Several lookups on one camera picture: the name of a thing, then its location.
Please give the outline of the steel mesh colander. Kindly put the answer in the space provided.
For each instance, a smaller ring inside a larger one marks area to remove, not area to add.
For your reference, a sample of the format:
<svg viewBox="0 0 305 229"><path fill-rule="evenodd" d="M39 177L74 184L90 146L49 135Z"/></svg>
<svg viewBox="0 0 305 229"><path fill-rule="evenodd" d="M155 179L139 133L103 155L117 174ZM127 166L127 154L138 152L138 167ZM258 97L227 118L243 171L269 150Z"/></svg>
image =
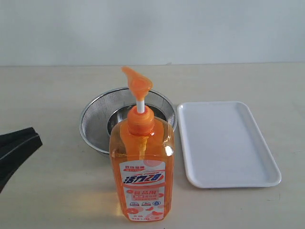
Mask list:
<svg viewBox="0 0 305 229"><path fill-rule="evenodd" d="M79 122L80 134L85 143L99 154L108 157L110 139L107 131L108 119L116 110L129 104L136 104L136 100L128 87L104 92L88 103ZM150 90L145 98L145 104L159 108L172 128L177 127L175 106L164 95Z"/></svg>

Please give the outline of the white rectangular plastic tray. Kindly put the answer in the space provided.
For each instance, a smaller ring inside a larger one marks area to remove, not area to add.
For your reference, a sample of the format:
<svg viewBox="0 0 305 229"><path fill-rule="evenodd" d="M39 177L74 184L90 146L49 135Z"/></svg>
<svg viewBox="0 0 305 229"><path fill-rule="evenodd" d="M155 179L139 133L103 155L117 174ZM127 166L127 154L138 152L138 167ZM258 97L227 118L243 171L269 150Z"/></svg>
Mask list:
<svg viewBox="0 0 305 229"><path fill-rule="evenodd" d="M239 101L177 106L185 173L197 188L274 187L281 172L249 109Z"/></svg>

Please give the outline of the orange dish soap pump bottle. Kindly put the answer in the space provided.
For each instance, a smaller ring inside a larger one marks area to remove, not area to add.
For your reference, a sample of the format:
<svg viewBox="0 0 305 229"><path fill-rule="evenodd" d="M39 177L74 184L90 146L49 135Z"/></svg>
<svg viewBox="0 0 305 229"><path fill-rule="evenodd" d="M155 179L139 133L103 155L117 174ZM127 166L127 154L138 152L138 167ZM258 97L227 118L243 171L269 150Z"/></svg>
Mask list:
<svg viewBox="0 0 305 229"><path fill-rule="evenodd" d="M110 134L109 155L123 215L130 221L163 220L171 210L174 131L145 104L150 79L122 67L136 105Z"/></svg>

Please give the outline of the small stainless steel bowl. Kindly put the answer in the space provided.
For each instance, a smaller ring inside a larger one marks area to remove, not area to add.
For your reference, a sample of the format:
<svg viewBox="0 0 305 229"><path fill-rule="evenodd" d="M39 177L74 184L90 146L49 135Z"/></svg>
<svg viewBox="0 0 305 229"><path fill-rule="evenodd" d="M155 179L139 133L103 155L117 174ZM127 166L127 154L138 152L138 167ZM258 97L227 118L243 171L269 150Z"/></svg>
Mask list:
<svg viewBox="0 0 305 229"><path fill-rule="evenodd" d="M108 135L111 135L112 129L122 120L127 118L128 112L134 107L136 106L136 104L129 104L129 105L125 105L121 108L119 108L118 110L116 110L108 119L107 122L107 131L108 131ZM148 105L148 107L150 109L152 109L152 111L154 112L154 116L167 121L167 118L165 116L165 114L157 107L153 106L153 105Z"/></svg>

